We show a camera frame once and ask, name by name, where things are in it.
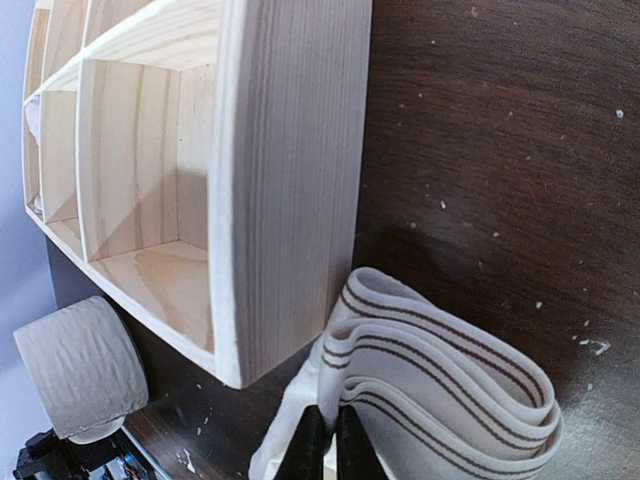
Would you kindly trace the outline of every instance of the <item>shelf divider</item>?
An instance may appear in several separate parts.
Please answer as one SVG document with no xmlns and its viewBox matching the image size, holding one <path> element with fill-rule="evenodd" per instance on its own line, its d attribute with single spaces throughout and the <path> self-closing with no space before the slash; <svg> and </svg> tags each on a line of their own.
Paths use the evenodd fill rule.
<svg viewBox="0 0 640 480">
<path fill-rule="evenodd" d="M 88 1 L 53 1 L 42 69 L 43 80 L 60 70 L 82 48 Z"/>
<path fill-rule="evenodd" d="M 78 218 L 76 93 L 42 92 L 40 193 L 45 223 Z"/>
<path fill-rule="evenodd" d="M 179 80 L 155 67 L 83 63 L 78 198 L 87 261 L 178 239 Z"/>
<path fill-rule="evenodd" d="M 153 0 L 89 0 L 83 35 L 87 46 L 103 33 L 118 25 Z"/>
</svg>

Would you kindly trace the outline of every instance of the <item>toilet paper roll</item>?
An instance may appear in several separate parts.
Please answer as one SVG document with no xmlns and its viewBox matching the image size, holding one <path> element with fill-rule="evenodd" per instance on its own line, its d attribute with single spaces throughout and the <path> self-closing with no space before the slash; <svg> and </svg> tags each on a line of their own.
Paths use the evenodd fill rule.
<svg viewBox="0 0 640 480">
<path fill-rule="evenodd" d="M 56 434 L 108 437 L 149 401 L 142 364 L 111 306 L 92 297 L 14 332 Z"/>
</svg>

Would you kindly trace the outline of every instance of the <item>dark wooden surface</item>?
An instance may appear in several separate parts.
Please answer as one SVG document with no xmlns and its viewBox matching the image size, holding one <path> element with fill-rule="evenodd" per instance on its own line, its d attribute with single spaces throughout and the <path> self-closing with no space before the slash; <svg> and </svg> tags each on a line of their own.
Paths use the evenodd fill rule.
<svg viewBox="0 0 640 480">
<path fill-rule="evenodd" d="M 543 480 L 640 478 L 639 60 L 632 1 L 375 1 L 355 262 L 549 373 Z M 233 392 L 130 324 L 155 401 L 129 428 L 174 478 L 183 449 L 246 478 L 304 354 Z"/>
</svg>

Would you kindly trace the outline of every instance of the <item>pine wood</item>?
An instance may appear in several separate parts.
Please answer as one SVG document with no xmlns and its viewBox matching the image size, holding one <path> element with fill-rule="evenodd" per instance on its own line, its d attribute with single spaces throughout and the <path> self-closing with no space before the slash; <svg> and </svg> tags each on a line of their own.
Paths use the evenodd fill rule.
<svg viewBox="0 0 640 480">
<path fill-rule="evenodd" d="M 133 15 L 152 0 L 89 0 L 83 45 L 89 45 L 110 28 Z"/>
<path fill-rule="evenodd" d="M 46 137 L 35 157 L 25 138 L 25 202 L 45 206 L 28 213 L 140 322 L 246 386 L 322 331 L 350 267 L 371 0 L 89 0 L 82 22 L 70 2 L 25 92 Z"/>
<path fill-rule="evenodd" d="M 179 76 L 170 70 L 84 63 L 78 198 L 85 260 L 178 239 L 179 87 Z"/>
<path fill-rule="evenodd" d="M 43 92 L 40 193 L 46 223 L 78 218 L 75 175 L 76 94 Z"/>
<path fill-rule="evenodd" d="M 80 51 L 88 2 L 89 0 L 53 0 L 43 79 L 57 72 Z"/>
<path fill-rule="evenodd" d="M 178 234 L 207 245 L 207 174 L 211 163 L 216 75 L 213 65 L 182 72 L 178 118 Z"/>
</svg>

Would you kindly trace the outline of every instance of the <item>shelf edge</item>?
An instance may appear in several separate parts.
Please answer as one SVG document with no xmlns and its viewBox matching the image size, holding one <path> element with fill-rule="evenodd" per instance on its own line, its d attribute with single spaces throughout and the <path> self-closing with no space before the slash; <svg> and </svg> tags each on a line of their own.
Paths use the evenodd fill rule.
<svg viewBox="0 0 640 480">
<path fill-rule="evenodd" d="M 82 260 L 51 228 L 28 207 L 25 206 L 27 215 L 35 222 L 42 232 L 64 253 L 73 264 L 95 283 L 102 291 L 131 314 L 137 321 L 155 333 L 163 341 L 175 348 L 181 355 L 193 363 L 216 376 L 215 354 L 206 352 L 196 346 L 191 340 L 177 333 L 161 319 L 146 310 L 137 301 L 127 296 L 122 290 L 103 277 L 95 268 Z"/>
</svg>

